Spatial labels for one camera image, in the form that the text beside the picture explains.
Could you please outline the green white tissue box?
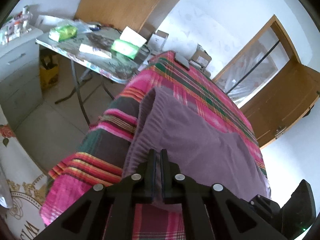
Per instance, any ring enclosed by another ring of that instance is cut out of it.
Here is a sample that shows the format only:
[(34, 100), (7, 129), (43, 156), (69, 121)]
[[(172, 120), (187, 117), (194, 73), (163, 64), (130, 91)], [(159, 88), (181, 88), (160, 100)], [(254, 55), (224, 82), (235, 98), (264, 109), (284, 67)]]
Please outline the green white tissue box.
[(121, 53), (124, 56), (127, 56), (128, 58), (134, 60), (136, 55), (138, 54), (140, 48), (139, 46), (136, 46), (130, 42), (117, 39), (113, 42), (111, 49)]

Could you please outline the folding side table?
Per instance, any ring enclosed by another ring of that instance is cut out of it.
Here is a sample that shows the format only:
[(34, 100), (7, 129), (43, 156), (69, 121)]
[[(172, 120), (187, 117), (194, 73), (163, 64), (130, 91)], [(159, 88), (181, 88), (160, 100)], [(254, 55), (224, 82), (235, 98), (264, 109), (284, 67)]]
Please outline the folding side table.
[[(74, 88), (69, 96), (57, 100), (55, 102), (56, 104), (66, 101), (72, 97), (73, 94), (76, 94), (82, 114), (87, 124), (90, 124), (90, 120), (84, 108), (84, 100), (82, 100), (80, 93), (80, 87), (87, 81), (86, 76), (91, 75), (93, 72), (98, 73), (101, 77), (99, 86), (103, 87), (105, 92), (113, 99), (113, 95), (105, 87), (104, 78), (125, 85), (138, 72), (140, 65), (150, 55), (150, 50), (146, 44), (142, 44), (134, 60), (112, 50), (111, 46), (113, 42), (117, 39), (121, 39), (122, 36), (123, 33), (121, 31), (107, 27), (91, 33), (78, 34), (73, 38), (61, 42), (51, 40), (49, 38), (49, 33), (42, 34), (36, 38), (37, 44), (64, 56), (69, 59), (71, 63)], [(79, 51), (80, 44), (82, 43), (109, 51), (112, 54), (112, 58), (105, 59), (99, 56), (82, 53)]]

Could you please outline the purple fleece garment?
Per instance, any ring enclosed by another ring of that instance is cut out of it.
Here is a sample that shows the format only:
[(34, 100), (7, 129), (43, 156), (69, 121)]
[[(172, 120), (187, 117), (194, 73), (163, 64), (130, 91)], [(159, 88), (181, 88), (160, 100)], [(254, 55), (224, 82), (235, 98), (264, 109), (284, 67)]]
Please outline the purple fleece garment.
[(134, 174), (151, 149), (167, 150), (169, 161), (199, 184), (222, 184), (246, 201), (257, 194), (271, 196), (265, 175), (240, 135), (214, 128), (168, 88), (153, 88), (141, 101), (123, 177)]

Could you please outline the brown cardboard box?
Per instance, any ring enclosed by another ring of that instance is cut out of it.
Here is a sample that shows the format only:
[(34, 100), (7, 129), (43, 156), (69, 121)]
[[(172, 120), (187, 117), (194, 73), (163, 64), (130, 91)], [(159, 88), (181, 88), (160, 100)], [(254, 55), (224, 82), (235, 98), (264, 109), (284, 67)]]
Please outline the brown cardboard box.
[(193, 56), (191, 57), (191, 61), (197, 63), (202, 68), (206, 68), (211, 62), (212, 58), (207, 54), (207, 52), (203, 49), (200, 44), (197, 44), (197, 48)]

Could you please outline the wooden door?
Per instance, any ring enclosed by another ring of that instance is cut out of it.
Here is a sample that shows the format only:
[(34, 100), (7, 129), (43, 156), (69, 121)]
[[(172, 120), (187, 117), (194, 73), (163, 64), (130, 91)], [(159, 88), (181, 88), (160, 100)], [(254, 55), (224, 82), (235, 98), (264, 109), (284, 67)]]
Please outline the wooden door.
[(318, 99), (319, 72), (290, 60), (240, 109), (259, 147), (264, 147), (289, 130)]

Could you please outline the white small box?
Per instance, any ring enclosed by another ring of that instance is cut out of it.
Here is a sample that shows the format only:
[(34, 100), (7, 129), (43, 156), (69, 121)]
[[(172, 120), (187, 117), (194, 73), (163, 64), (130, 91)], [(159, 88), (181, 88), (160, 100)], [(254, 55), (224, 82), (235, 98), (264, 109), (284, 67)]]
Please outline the white small box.
[(162, 51), (168, 36), (168, 33), (157, 30), (155, 33), (151, 35), (148, 41), (148, 48), (156, 52)]

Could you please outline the floral white bedding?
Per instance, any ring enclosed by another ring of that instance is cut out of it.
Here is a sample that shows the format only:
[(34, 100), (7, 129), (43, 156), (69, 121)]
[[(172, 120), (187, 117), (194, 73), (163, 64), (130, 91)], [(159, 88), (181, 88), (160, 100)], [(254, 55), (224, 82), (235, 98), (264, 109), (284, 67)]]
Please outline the floral white bedding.
[(45, 226), (40, 217), (47, 176), (33, 162), (1, 112), (1, 228), (14, 239), (34, 239)]

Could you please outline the green tissue pack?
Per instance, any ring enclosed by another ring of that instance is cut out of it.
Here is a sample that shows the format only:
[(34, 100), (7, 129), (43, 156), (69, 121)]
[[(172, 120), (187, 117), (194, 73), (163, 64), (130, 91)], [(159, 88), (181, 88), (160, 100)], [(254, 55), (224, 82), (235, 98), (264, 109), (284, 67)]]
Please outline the green tissue pack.
[(70, 24), (58, 26), (50, 29), (49, 38), (56, 42), (61, 42), (76, 36), (77, 28)]

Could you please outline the white drawer cabinet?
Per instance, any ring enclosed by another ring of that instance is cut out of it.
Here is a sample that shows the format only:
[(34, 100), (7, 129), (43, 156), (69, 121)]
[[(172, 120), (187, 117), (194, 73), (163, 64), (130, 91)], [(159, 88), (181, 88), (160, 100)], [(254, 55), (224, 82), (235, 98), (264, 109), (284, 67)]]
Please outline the white drawer cabinet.
[(43, 101), (36, 43), (42, 34), (29, 26), (27, 33), (1, 44), (1, 108), (13, 130)]

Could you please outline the wooden wardrobe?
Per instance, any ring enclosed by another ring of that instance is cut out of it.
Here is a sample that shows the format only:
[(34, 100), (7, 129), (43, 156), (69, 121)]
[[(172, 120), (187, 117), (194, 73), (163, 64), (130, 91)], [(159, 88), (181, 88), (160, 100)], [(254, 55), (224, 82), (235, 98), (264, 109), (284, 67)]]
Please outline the wooden wardrobe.
[(81, 0), (75, 18), (138, 32), (160, 0)]

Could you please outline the pink plaid bed cover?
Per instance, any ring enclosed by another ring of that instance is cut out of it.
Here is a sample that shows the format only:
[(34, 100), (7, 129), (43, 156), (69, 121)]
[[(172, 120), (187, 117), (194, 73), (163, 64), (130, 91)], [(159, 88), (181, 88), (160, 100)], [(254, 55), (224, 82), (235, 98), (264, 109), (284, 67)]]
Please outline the pink plaid bed cover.
[(166, 149), (200, 184), (223, 184), (246, 201), (270, 197), (250, 122), (208, 77), (185, 70), (174, 56), (154, 56), (90, 127), (77, 151), (49, 171), (40, 210), (45, 225), (94, 185), (111, 186), (133, 174), (151, 149)]

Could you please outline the white tube package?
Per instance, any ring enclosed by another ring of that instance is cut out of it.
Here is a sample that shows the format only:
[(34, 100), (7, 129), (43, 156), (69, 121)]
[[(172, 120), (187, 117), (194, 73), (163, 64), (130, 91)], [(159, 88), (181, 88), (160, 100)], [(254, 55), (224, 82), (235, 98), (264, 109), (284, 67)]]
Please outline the white tube package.
[(91, 55), (95, 55), (95, 56), (99, 56), (105, 59), (111, 59), (112, 58), (112, 54), (109, 51), (106, 51), (104, 49), (98, 48), (98, 47), (93, 47), (93, 46), (89, 46), (86, 44), (80, 44), (79, 47), (79, 51), (82, 53), (87, 53), (87, 54), (91, 54)]

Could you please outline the black smartphone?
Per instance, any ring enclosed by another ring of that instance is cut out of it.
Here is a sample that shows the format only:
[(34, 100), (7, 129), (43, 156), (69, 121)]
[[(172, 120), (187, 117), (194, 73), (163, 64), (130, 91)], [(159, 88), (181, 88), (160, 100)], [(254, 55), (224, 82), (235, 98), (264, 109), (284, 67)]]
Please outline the black smartphone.
[(179, 63), (186, 70), (190, 69), (189, 61), (179, 53), (175, 53), (175, 62)]

